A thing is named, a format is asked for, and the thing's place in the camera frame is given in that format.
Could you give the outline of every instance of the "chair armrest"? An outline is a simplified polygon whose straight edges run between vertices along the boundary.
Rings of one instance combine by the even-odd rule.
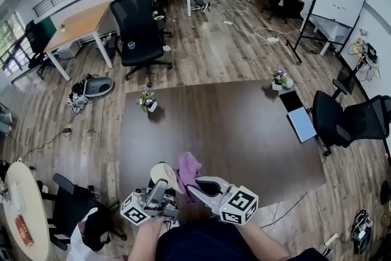
[[[337,133],[340,137],[340,139],[342,140],[342,146],[349,146],[350,142],[351,142],[351,137],[350,137],[350,134],[345,131],[340,125],[337,124]]]
[[[68,191],[71,195],[75,192],[75,186],[64,176],[55,173],[53,176],[53,182],[59,185],[62,189]]]
[[[337,79],[333,79],[332,83],[336,88],[338,88],[340,91],[342,91],[345,95],[348,94],[348,90],[345,88],[345,86],[340,81],[338,81]]]

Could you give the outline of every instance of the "book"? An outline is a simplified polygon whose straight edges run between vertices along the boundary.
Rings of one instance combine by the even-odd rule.
[[[21,215],[18,215],[16,217],[15,224],[16,224],[16,228],[19,231],[20,237],[22,238],[23,243],[26,245],[26,247],[30,247],[32,244],[34,244],[34,240],[32,240],[31,234]]]
[[[305,142],[316,135],[316,131],[304,107],[289,112],[288,116],[301,142]]]

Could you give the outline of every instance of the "white cube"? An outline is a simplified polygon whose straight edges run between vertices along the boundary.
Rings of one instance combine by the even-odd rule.
[[[235,194],[219,209],[223,222],[245,225],[258,209],[258,196],[240,186]]]
[[[137,197],[133,193],[122,202],[120,213],[125,219],[136,226],[151,218],[141,209],[137,203]]]

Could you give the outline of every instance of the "dark wooden table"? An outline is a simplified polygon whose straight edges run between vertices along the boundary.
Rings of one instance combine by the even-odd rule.
[[[178,167],[190,151],[202,175],[219,176],[259,196],[259,206],[289,199],[326,182],[315,139],[300,143],[270,81],[155,90],[147,115],[126,95],[120,157],[120,197],[147,186],[150,169]]]

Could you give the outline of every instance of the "whiteboard stand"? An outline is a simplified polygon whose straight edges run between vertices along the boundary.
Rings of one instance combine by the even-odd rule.
[[[341,45],[342,47],[340,51],[337,53],[337,55],[339,56],[342,50],[344,49],[344,47],[346,46],[346,43],[348,42],[351,34],[353,33],[353,30],[356,27],[357,22],[359,21],[360,13],[362,7],[364,6],[364,2],[365,0],[313,0],[308,15],[305,18],[300,28],[300,35],[296,44],[292,46],[289,40],[287,40],[286,42],[287,46],[289,46],[292,49],[293,53],[296,55],[298,59],[297,65],[302,64],[302,61],[296,52],[296,48],[298,47],[300,39],[302,38],[317,40],[319,42],[325,42],[326,45],[322,50],[321,55],[324,55],[328,46],[331,43],[335,45]],[[350,28],[349,35],[347,36],[347,38],[343,43],[335,42],[329,39],[321,39],[318,37],[303,35],[305,27],[307,26],[311,15],[324,18],[333,21],[335,23],[338,23],[340,25],[343,25],[346,28]]]

